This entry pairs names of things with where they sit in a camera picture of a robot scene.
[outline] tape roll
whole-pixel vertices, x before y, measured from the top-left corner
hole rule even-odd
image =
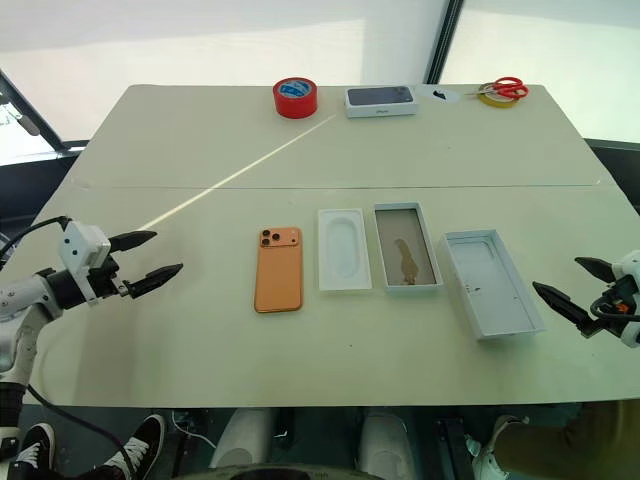
[[[276,110],[287,118],[304,118],[318,109],[318,87],[307,78],[291,77],[273,86]]]
[[[485,88],[492,85],[492,82],[485,83],[480,85],[478,90],[484,90]],[[511,108],[516,103],[518,103],[518,98],[508,98],[503,97],[502,95],[498,95],[497,93],[478,93],[477,97],[480,99],[482,103],[486,103],[491,107],[496,108]]]

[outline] sneaker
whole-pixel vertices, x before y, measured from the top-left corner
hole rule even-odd
[[[505,480],[509,478],[509,472],[505,472],[500,468],[493,450],[496,446],[498,435],[512,423],[529,423],[529,418],[522,419],[512,415],[502,415],[498,417],[493,427],[493,435],[476,458],[473,459],[473,475],[476,480]]]
[[[120,452],[107,460],[104,465],[121,470],[126,480],[144,480],[160,455],[165,430],[164,418],[160,415],[148,416],[124,445],[134,471],[129,471],[127,462]]]
[[[31,427],[24,437],[16,462],[27,463],[38,470],[52,470],[55,448],[53,428],[47,423],[39,423]]]

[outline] scissors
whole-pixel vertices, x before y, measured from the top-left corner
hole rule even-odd
[[[485,88],[473,93],[497,93],[507,98],[523,98],[529,94],[529,89],[519,78],[501,77],[495,82],[486,85]]]

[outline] yellow tape roll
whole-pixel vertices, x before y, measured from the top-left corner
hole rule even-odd
[[[489,87],[491,84],[492,83],[489,82],[489,83],[480,85],[480,88],[478,88],[478,90],[484,90],[485,88]],[[480,99],[482,103],[486,103],[487,105],[491,107],[496,107],[496,108],[511,108],[516,103],[518,103],[518,100],[519,100],[519,98],[507,98],[495,93],[479,93],[477,97]]]

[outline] robotic arm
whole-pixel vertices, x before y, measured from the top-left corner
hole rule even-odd
[[[76,305],[93,306],[112,295],[137,298],[175,276],[182,264],[162,267],[135,283],[118,277],[120,267],[111,254],[135,248],[155,235],[139,231],[107,238],[98,227],[70,221],[58,249],[65,270],[47,268],[25,280],[0,285],[0,462],[18,452],[22,397],[40,330]]]
[[[610,284],[591,304],[590,311],[595,320],[561,291],[538,282],[533,282],[533,288],[547,305],[572,322],[585,338],[606,330],[628,347],[639,346],[640,250],[632,251],[614,264],[590,257],[578,257],[576,262],[594,277]]]

